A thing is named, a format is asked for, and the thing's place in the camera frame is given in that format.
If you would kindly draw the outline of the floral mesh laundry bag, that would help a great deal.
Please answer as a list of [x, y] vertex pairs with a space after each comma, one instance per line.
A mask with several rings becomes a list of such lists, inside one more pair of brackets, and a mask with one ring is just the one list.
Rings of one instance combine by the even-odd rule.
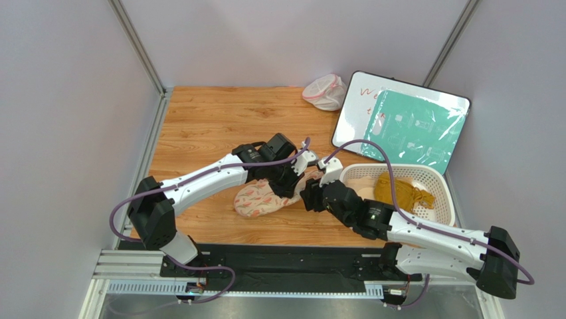
[[306, 172], [291, 198], [277, 196], [266, 179], [250, 183], [236, 194], [233, 201], [235, 212], [243, 217], [259, 217], [279, 211], [299, 202], [300, 192], [305, 189], [307, 180], [319, 179], [322, 175], [316, 170]]

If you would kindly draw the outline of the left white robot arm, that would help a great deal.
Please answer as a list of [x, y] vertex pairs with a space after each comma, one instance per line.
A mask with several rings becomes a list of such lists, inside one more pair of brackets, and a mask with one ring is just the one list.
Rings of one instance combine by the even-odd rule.
[[223, 190], [265, 180], [275, 195], [292, 198], [306, 168], [317, 155], [310, 140], [297, 148], [277, 133], [267, 142], [237, 146], [225, 157], [181, 177], [157, 181], [142, 179], [129, 202], [127, 216], [147, 251], [161, 251], [186, 265], [199, 251], [176, 226], [176, 217], [194, 204]]

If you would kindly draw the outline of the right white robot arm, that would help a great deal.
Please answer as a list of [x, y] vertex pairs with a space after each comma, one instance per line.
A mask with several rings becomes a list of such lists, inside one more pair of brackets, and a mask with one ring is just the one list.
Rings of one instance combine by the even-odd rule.
[[306, 210], [328, 211], [361, 237], [386, 241], [381, 267], [387, 271], [452, 276], [498, 298], [516, 298], [520, 252], [501, 227], [483, 232], [441, 225], [363, 199], [341, 181], [309, 179], [300, 197]]

